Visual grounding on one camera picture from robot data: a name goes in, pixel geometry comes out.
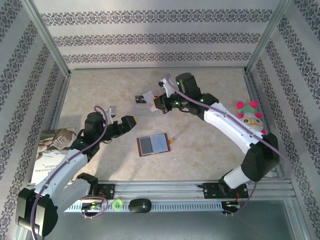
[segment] damask pattern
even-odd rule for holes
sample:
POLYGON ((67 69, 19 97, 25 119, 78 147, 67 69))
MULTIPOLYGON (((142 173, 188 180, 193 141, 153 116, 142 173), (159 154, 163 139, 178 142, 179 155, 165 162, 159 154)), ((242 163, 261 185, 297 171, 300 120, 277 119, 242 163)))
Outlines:
POLYGON ((308 57, 308 53, 303 47, 300 39, 290 25, 287 17, 283 17, 278 25, 278 30, 285 40, 295 64, 298 66, 306 85, 308 86, 316 104, 320 109, 320 74, 317 72, 314 63, 308 57))
POLYGON ((320 7, 315 0, 294 0, 294 4, 299 8, 300 13, 314 31, 320 41, 320 7))
POLYGON ((41 14, 47 26, 140 23, 266 23, 271 9, 179 9, 54 12, 41 14))
POLYGON ((260 33, 149 33, 55 36, 58 47, 133 44, 256 44, 260 33))
POLYGON ((0 43, 22 9, 19 0, 7 0, 0 10, 0 43))
POLYGON ((44 70, 49 54, 49 49, 46 45, 44 45, 24 87, 21 98, 18 102, 18 106, 16 107, 16 111, 11 119, 12 121, 9 123, 9 126, 6 130, 6 135, 3 137, 0 145, 0 180, 2 180, 2 174, 6 170, 6 165, 8 164, 11 152, 13 151, 13 146, 16 144, 16 139, 20 132, 20 128, 25 120, 30 102, 35 94, 39 79, 44 70))
POLYGON ((251 52, 139 52, 64 55, 67 64, 183 61, 247 61, 251 52))
POLYGON ((16 168, 14 180, 12 181, 12 186, 9 190, 9 195, 6 197, 7 201, 4 203, 4 211, 1 212, 0 218, 0 239, 2 240, 6 239, 6 230, 13 220, 12 217, 17 206, 17 197, 21 188, 23 187, 23 181, 29 167, 30 159, 32 158, 32 154, 37 144, 37 139, 46 115, 47 107, 51 98, 51 94, 54 90, 59 71, 60 69, 57 63, 54 63, 50 77, 43 91, 38 110, 34 117, 33 124, 30 127, 29 136, 26 140, 23 154, 21 155, 19 165, 16 168))
POLYGON ((302 138, 305 141, 305 145, 308 147, 311 159, 314 161, 315 168, 318 169, 318 174, 320 174, 320 143, 318 142, 318 138, 315 136, 315 130, 306 115, 304 106, 299 99, 295 86, 292 83, 286 67, 272 40, 268 42, 265 50, 273 64, 273 68, 279 78, 279 82, 281 83, 284 94, 286 95, 286 99, 289 101, 295 121, 298 124, 302 138))
POLYGON ((308 181, 306 171, 302 167, 300 157, 298 155, 293 138, 291 137, 291 133, 288 129, 284 114, 280 108, 276 93, 272 87, 270 78, 267 74, 267 70, 261 59, 257 61, 255 67, 258 71, 262 86, 264 88, 264 92, 272 109, 277 129, 279 131, 279 134, 281 135, 282 143, 285 147, 291 163, 293 164, 293 173, 296 177, 296 181, 298 182, 298 187, 302 192, 301 196, 303 197, 303 201, 307 207, 306 210, 309 213, 309 218, 313 223, 312 226, 315 228, 315 234, 318 238, 320 238, 319 206, 317 206, 317 200, 313 196, 313 191, 310 190, 310 183, 308 181))
POLYGON ((16 81, 18 72, 25 61, 25 58, 38 34, 35 25, 30 21, 26 30, 24 31, 19 44, 16 46, 12 57, 9 59, 6 68, 3 70, 0 79, 0 111, 5 104, 6 98, 11 91, 13 83, 16 81))

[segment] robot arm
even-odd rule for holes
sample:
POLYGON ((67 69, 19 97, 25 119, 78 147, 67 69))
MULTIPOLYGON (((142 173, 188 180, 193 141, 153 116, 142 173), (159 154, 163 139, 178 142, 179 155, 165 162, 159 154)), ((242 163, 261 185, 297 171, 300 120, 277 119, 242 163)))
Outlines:
POLYGON ((279 163, 279 156, 259 140, 264 140, 278 149, 278 140, 272 133, 263 135, 261 132, 255 131, 232 115, 217 98, 209 93, 202 94, 194 76, 190 73, 183 73, 177 76, 175 80, 179 91, 185 96, 206 106, 211 106, 211 108, 195 104, 176 93, 175 89, 168 83, 167 78, 159 82, 166 93, 154 100, 155 107, 162 110, 164 114, 173 108, 182 112, 185 112, 184 109, 188 109, 188 113, 198 116, 201 120, 221 130, 245 154, 242 164, 219 180, 219 188, 224 194, 248 181, 258 182, 279 163))
MULTIPOLYGON (((112 117, 116 115, 116 107, 112 106, 107 112, 107 130, 100 142, 110 141, 129 132, 136 124, 137 120, 133 116, 124 116, 122 123, 113 121, 112 117)), ((24 188, 18 194, 15 223, 28 230, 31 230, 31 211, 36 196, 46 185, 47 180, 52 177, 46 189, 41 193, 40 200, 36 206, 35 212, 35 231, 40 236, 47 236, 55 227, 58 221, 58 214, 64 212, 70 205, 80 198, 91 194, 98 195, 94 191, 93 181, 98 184, 98 179, 86 174, 80 174, 75 181, 68 187, 66 185, 71 181, 74 175, 83 168, 100 149, 100 143, 93 145, 81 154, 70 160, 71 156, 84 150, 96 142, 104 132, 104 117, 100 112, 92 112, 87 116, 82 129, 76 140, 72 143, 70 150, 61 163, 33 189, 24 188)))

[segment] striped wallpaper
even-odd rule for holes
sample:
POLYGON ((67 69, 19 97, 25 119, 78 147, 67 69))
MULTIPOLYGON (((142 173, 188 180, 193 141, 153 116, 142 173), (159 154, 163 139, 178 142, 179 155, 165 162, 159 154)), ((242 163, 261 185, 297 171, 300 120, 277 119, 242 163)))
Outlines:
POLYGON ((30 181, 40 131, 53 121, 63 73, 19 0, 0 0, 0 240, 30 181))
POLYGON ((35 0, 70 69, 244 67, 279 0, 35 0))
POLYGON ((292 1, 252 71, 269 128, 294 166, 311 239, 320 239, 319 16, 319 0, 292 1))

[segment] small card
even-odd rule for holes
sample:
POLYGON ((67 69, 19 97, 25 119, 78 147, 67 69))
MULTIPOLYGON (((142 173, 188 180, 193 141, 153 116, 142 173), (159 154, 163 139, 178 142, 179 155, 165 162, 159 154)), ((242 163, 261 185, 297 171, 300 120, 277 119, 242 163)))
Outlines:
POLYGON ((156 110, 158 110, 155 105, 153 104, 155 96, 151 91, 146 92, 145 94, 143 94, 144 100, 146 101, 146 103, 148 104, 151 112, 154 112, 156 110))
POLYGON ((136 141, 140 157, 171 151, 166 133, 138 137, 136 141))

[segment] perforated metal strip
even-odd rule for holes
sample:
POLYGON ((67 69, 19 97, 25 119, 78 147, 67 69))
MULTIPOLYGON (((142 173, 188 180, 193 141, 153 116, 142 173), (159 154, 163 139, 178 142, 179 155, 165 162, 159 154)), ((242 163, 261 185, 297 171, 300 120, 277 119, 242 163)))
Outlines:
MULTIPOLYGON (((76 213, 80 212, 81 203, 79 201, 72 204, 65 212, 76 213)), ((153 202, 150 212, 206 212, 206 211, 223 211, 221 201, 181 201, 181 202, 153 202)), ((88 213, 99 212, 99 210, 88 210, 88 213)), ((106 212, 130 212, 129 202, 123 203, 123 208, 119 211, 114 210, 112 202, 109 202, 109 206, 106 212)))

